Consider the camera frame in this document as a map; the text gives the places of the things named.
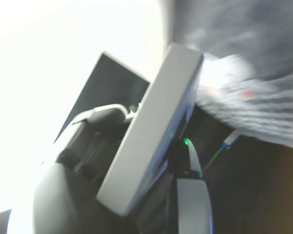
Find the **cable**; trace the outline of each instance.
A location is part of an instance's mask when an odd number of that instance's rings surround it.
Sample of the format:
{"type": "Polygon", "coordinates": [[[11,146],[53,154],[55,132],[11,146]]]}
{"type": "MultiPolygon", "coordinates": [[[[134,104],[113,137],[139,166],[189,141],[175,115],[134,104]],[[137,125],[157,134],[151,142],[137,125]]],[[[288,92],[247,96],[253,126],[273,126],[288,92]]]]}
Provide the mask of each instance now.
{"type": "Polygon", "coordinates": [[[235,130],[229,134],[229,136],[224,140],[223,144],[221,145],[220,149],[214,154],[214,156],[210,159],[206,167],[203,169],[203,173],[211,166],[211,164],[215,161],[217,156],[223,151],[227,150],[230,146],[232,146],[235,141],[240,137],[240,132],[235,130]]]}

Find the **green cable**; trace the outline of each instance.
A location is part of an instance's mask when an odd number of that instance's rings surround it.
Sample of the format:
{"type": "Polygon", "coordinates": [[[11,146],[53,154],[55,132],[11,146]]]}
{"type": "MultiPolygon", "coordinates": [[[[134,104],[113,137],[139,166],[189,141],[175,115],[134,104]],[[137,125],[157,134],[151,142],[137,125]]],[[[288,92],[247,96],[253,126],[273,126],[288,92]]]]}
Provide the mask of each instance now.
{"type": "Polygon", "coordinates": [[[203,169],[203,172],[205,172],[209,167],[210,165],[214,162],[214,160],[217,158],[217,156],[220,154],[220,152],[222,151],[223,149],[219,149],[215,154],[214,156],[211,158],[211,160],[209,161],[209,163],[206,165],[206,167],[203,169]]]}

